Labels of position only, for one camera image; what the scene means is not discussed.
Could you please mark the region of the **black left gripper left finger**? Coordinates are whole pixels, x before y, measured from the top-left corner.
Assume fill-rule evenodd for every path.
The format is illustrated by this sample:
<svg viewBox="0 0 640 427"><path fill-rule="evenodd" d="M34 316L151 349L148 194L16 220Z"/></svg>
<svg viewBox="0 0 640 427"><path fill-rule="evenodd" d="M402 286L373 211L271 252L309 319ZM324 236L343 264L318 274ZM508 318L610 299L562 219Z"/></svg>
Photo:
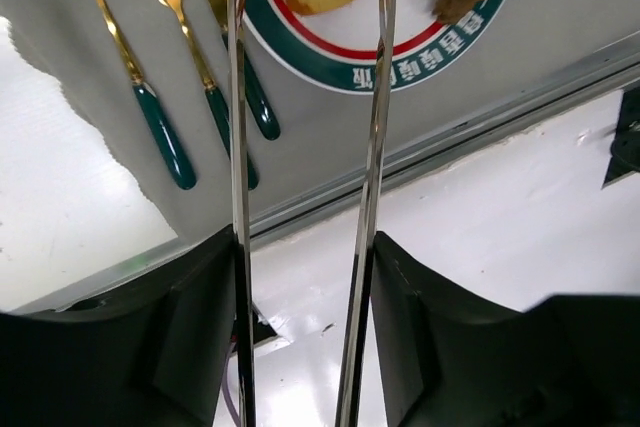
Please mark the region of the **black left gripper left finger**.
<svg viewBox="0 0 640 427"><path fill-rule="evenodd" d="M5 426L209 426L235 315L232 231L63 311L1 317Z"/></svg>

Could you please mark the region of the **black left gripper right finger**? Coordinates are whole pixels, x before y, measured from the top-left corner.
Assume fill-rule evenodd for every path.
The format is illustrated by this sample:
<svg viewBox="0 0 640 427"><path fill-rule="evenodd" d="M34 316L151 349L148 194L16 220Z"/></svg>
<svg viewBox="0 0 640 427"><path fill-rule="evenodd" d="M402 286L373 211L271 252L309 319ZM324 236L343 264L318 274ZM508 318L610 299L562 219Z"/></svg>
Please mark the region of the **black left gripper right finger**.
<svg viewBox="0 0 640 427"><path fill-rule="evenodd" d="M371 304L391 426L635 426L639 300L554 295L518 312L374 240Z"/></svg>

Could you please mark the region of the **metal tongs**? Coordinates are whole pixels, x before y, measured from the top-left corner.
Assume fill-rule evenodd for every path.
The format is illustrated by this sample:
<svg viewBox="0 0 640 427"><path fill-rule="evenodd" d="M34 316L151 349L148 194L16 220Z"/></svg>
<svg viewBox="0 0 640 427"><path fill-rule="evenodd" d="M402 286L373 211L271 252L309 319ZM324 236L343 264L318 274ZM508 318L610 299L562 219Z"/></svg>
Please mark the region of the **metal tongs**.
<svg viewBox="0 0 640 427"><path fill-rule="evenodd" d="M246 138L244 32L245 0L227 0L229 86L231 93L230 152L233 207L233 252L237 318L237 365L240 423L256 423L252 283L249 232ZM384 145L390 105L396 0L379 0L379 31L374 94L369 132L367 172L362 187L349 307L341 362L335 423L358 422L361 376L373 271L373 243L381 192Z"/></svg>

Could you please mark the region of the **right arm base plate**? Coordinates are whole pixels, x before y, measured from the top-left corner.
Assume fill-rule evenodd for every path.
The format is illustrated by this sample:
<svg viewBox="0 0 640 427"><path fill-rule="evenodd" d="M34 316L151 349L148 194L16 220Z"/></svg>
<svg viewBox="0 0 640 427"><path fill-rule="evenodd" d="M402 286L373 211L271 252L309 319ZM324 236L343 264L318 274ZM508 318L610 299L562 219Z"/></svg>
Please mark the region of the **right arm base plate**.
<svg viewBox="0 0 640 427"><path fill-rule="evenodd" d="M639 171L639 88L627 90L620 106L603 186Z"/></svg>

